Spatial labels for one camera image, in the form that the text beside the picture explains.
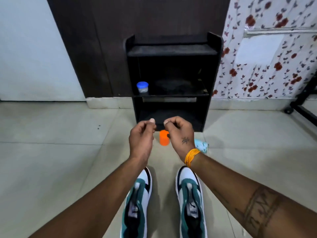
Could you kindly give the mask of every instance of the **shoe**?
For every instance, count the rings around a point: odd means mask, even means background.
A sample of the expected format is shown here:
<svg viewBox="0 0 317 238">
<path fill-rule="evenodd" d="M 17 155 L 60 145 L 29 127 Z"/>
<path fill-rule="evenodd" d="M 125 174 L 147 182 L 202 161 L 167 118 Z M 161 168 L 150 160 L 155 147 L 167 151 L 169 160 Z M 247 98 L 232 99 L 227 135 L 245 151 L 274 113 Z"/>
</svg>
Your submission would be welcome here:
<svg viewBox="0 0 317 238">
<path fill-rule="evenodd" d="M 204 200 L 196 174 L 187 166 L 176 175 L 176 193 L 180 207 L 180 237 L 207 238 Z"/>
<path fill-rule="evenodd" d="M 121 238 L 146 238 L 146 209 L 152 193 L 152 176 L 148 168 L 142 170 L 126 196 L 122 215 Z"/>
</svg>

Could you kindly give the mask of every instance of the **tile floor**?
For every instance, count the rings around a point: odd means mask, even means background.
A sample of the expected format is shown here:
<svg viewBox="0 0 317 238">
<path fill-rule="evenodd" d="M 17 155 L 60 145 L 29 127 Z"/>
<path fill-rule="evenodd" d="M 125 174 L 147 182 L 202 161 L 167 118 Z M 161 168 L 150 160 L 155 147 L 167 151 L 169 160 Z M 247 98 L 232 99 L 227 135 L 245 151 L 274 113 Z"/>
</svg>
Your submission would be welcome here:
<svg viewBox="0 0 317 238">
<path fill-rule="evenodd" d="M 0 103 L 0 237 L 28 237 L 89 192 L 129 155 L 132 109 L 86 103 Z M 153 192 L 148 237 L 179 237 L 172 146 L 157 141 L 149 159 Z M 211 110 L 209 155 L 317 212 L 317 128 L 294 113 Z M 209 237 L 242 238 L 239 223 L 203 188 Z M 104 237 L 118 237 L 121 206 Z"/>
</svg>

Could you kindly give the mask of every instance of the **person's left hand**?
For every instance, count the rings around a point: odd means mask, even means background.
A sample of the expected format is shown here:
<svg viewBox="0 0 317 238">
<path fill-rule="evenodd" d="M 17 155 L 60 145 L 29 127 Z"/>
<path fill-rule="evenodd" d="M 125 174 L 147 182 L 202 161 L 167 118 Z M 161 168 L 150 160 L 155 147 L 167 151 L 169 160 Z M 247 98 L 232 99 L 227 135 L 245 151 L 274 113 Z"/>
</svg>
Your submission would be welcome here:
<svg viewBox="0 0 317 238">
<path fill-rule="evenodd" d="M 138 158 L 147 164 L 152 145 L 153 133 L 155 132 L 155 120 L 139 122 L 130 132 L 130 158 Z"/>
</svg>

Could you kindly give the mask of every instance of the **yellow wristband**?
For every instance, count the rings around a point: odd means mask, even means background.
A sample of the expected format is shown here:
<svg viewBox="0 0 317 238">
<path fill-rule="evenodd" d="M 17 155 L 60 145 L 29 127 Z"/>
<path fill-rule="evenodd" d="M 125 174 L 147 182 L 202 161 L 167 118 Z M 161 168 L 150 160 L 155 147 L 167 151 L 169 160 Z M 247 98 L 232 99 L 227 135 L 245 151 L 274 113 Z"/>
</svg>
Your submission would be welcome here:
<svg viewBox="0 0 317 238">
<path fill-rule="evenodd" d="M 195 155 L 200 153 L 200 151 L 196 148 L 193 148 L 192 150 L 190 150 L 186 157 L 185 157 L 185 161 L 184 163 L 190 168 L 191 167 L 191 162 L 194 159 Z"/>
</svg>

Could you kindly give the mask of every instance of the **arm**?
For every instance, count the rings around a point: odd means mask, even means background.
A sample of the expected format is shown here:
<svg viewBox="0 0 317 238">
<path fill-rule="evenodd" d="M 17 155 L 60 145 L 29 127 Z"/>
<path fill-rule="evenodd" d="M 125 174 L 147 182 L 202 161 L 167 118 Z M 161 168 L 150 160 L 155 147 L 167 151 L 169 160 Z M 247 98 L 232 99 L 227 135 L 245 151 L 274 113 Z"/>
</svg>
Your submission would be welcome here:
<svg viewBox="0 0 317 238">
<path fill-rule="evenodd" d="M 130 157 L 104 181 L 53 218 L 30 238 L 102 237 L 133 183 L 146 167 L 155 123 L 142 121 L 130 133 Z"/>
<path fill-rule="evenodd" d="M 180 117 L 167 119 L 164 124 L 184 162 L 186 154 L 195 148 L 192 125 Z M 202 153 L 192 160 L 191 169 L 253 237 L 317 237 L 317 214 L 308 208 Z"/>
</svg>

